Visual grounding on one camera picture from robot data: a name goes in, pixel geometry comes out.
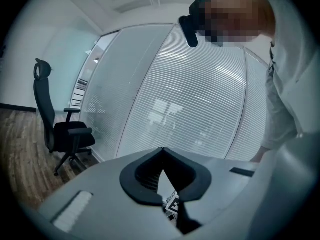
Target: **chair headrest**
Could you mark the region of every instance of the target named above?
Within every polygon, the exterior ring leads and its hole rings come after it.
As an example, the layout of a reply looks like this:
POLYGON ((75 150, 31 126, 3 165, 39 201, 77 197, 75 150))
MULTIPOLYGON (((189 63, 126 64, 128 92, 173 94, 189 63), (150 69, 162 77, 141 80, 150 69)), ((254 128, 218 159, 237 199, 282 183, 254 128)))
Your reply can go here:
POLYGON ((38 59, 36 58, 35 61, 37 62, 34 65, 34 69, 33 69, 33 76, 34 79, 37 81, 43 80, 48 78, 48 76, 50 76, 52 68, 50 66, 50 64, 44 60, 38 59))

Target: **black headset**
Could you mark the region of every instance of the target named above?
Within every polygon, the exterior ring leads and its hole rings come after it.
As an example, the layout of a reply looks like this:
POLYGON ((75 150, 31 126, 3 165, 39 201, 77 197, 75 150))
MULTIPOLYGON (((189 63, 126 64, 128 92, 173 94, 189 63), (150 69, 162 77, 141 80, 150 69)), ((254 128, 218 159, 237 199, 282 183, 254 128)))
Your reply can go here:
MULTIPOLYGON (((189 7, 189 16, 181 16, 178 20, 182 32, 185 36, 187 44, 191 47, 198 46, 198 39, 196 33, 200 31, 200 26, 204 26, 204 12, 200 8, 201 0, 195 0, 189 7)), ((211 36, 211 42, 219 47, 222 47, 223 42, 219 40, 218 36, 211 36)))

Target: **chair armrest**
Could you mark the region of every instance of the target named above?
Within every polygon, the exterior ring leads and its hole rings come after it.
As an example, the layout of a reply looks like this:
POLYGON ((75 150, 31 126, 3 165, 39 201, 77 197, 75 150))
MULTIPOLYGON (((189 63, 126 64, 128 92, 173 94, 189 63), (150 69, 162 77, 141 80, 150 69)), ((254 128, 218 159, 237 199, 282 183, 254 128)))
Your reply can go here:
POLYGON ((92 129, 91 128, 70 129, 68 130, 68 134, 69 136, 92 134, 92 129))
POLYGON ((63 111, 64 112, 79 113, 81 111, 81 109, 79 109, 79 108, 65 108, 63 111))
POLYGON ((78 114, 81 112, 81 110, 79 108, 65 108, 63 111, 68 112, 68 115, 67 115, 66 121, 65 121, 66 123, 70 122, 72 113, 78 114))

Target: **chair seat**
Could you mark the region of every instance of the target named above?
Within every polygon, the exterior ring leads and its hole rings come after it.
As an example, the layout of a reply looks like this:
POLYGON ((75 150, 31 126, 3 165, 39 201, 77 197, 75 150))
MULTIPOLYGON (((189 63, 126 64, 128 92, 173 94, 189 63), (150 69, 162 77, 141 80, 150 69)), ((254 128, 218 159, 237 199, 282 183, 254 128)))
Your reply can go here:
MULTIPOLYGON (((70 137, 68 130, 87 128, 84 122, 58 122, 54 126, 54 151, 71 152, 74 144, 74 137, 70 137)), ((79 149, 92 146, 96 143, 92 134, 85 134, 80 137, 79 149)))

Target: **shirt sleeve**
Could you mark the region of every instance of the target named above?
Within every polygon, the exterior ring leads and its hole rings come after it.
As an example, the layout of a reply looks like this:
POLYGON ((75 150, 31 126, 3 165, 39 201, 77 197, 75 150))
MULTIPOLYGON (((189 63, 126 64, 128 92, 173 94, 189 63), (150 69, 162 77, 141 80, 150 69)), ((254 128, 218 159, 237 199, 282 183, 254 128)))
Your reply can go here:
POLYGON ((277 149, 284 142, 297 136, 295 120, 281 101, 273 77, 266 76, 266 121, 261 146, 277 149))

